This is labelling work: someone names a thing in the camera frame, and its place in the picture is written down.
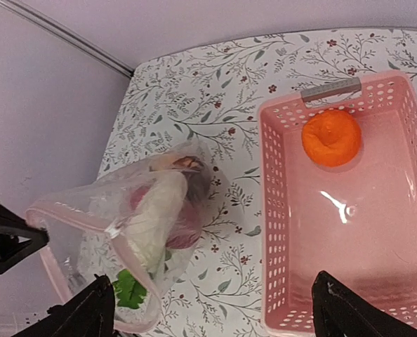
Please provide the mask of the pink perforated plastic basket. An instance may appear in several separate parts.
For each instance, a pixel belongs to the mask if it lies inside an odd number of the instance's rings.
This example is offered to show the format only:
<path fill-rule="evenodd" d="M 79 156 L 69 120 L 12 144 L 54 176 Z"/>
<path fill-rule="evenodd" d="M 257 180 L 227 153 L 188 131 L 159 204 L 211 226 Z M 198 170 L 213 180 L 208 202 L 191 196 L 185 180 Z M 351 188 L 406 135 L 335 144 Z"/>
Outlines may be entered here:
<path fill-rule="evenodd" d="M 328 168 L 306 155 L 302 130 L 334 109 L 359 124 L 362 144 Z M 321 271 L 417 328 L 417 95 L 408 76 L 389 70 L 274 98 L 258 125 L 266 332 L 314 335 Z"/>

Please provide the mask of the red apple toy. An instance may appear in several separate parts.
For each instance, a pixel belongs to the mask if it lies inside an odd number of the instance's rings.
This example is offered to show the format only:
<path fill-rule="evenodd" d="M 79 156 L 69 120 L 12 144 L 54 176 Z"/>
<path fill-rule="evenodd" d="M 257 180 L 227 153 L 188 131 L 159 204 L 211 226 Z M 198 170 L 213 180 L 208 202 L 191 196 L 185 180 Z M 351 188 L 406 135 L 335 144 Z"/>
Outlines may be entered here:
<path fill-rule="evenodd" d="M 188 249 L 199 240 L 201 231 L 202 224 L 199 211 L 197 207 L 186 201 L 166 240 L 166 248 Z"/>

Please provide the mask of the floral patterned table mat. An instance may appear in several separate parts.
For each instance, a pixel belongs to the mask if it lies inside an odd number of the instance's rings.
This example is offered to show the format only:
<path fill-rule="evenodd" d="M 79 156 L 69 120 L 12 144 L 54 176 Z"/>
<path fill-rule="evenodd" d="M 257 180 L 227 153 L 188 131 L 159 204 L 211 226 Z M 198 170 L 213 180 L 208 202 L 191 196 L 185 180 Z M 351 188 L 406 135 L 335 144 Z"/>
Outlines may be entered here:
<path fill-rule="evenodd" d="M 151 336 L 268 336 L 262 323 L 258 111 L 271 99 L 397 70 L 417 95 L 417 31 L 340 29 L 211 44 L 139 65 L 101 172 L 186 140 L 212 154 L 211 217 Z"/>

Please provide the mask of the clear zip top bag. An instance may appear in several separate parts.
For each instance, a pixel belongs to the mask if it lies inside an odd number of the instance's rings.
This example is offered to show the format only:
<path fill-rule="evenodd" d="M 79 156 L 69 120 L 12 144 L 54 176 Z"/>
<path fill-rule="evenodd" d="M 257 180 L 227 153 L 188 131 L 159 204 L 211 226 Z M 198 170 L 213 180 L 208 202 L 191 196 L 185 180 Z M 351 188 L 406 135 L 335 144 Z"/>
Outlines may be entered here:
<path fill-rule="evenodd" d="M 147 297 L 137 310 L 118 307 L 115 297 L 115 328 L 125 333 L 145 333 L 156 326 L 161 300 L 185 272 L 198 241 L 188 249 L 166 248 L 157 272 L 148 273 L 124 234 L 133 215 L 129 197 L 131 190 L 148 184 L 155 173 L 180 172 L 172 163 L 184 156 L 200 158 L 212 181 L 208 146 L 200 140 L 188 140 L 110 172 L 90 185 L 46 195 L 27 209 L 27 222 L 48 232 L 50 240 L 40 250 L 40 256 L 61 300 L 70 300 L 97 275 L 108 276 L 112 283 L 121 270 L 127 269 L 146 288 Z M 199 211 L 202 229 L 211 217 L 210 195 L 211 184 L 207 198 L 190 202 Z"/>

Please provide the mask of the white radish toy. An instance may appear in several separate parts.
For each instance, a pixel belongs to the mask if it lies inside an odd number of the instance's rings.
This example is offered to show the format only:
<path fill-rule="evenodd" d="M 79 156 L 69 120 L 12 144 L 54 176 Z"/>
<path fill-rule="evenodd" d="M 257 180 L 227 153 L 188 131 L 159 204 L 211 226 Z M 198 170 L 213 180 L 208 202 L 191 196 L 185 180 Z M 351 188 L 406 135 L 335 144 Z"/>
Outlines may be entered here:
<path fill-rule="evenodd" d="M 127 270 L 123 269 L 112 282 L 117 306 L 137 310 L 147 297 L 146 288 Z"/>

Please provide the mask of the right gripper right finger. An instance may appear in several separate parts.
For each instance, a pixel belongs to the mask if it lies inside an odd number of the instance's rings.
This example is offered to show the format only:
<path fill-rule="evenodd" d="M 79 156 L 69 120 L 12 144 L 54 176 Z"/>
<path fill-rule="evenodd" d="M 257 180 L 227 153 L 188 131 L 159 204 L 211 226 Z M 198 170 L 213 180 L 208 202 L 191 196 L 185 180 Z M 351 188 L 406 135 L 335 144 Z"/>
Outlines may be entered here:
<path fill-rule="evenodd" d="M 316 337 L 417 337 L 417 329 L 375 308 L 326 271 L 312 285 Z"/>

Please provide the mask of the orange tangerine toy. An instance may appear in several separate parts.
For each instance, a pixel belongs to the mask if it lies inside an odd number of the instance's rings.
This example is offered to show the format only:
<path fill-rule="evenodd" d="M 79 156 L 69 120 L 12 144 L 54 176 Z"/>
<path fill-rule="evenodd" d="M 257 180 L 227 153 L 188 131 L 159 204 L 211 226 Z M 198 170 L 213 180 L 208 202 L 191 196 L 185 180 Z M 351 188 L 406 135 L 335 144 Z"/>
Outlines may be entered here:
<path fill-rule="evenodd" d="M 301 134 L 306 155 L 330 168 L 352 161 L 362 146 L 362 130 L 355 118 L 343 110 L 327 110 L 311 118 Z"/>

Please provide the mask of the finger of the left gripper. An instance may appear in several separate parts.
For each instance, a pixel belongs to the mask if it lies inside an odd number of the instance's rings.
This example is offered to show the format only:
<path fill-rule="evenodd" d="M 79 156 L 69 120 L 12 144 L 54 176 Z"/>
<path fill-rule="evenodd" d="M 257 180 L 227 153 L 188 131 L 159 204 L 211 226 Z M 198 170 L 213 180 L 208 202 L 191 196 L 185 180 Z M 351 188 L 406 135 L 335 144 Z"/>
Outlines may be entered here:
<path fill-rule="evenodd" d="M 0 204 L 0 275 L 44 248 L 49 235 Z"/>

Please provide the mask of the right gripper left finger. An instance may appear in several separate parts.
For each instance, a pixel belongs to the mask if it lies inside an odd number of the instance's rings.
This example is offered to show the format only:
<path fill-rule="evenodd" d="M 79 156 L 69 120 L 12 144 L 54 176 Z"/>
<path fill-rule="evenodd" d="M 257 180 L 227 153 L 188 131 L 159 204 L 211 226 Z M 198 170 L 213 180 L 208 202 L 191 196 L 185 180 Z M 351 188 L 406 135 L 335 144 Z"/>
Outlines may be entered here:
<path fill-rule="evenodd" d="M 17 333 L 18 337 L 81 337 L 114 335 L 114 288 L 108 276 L 96 276 L 84 290 L 48 316 Z"/>

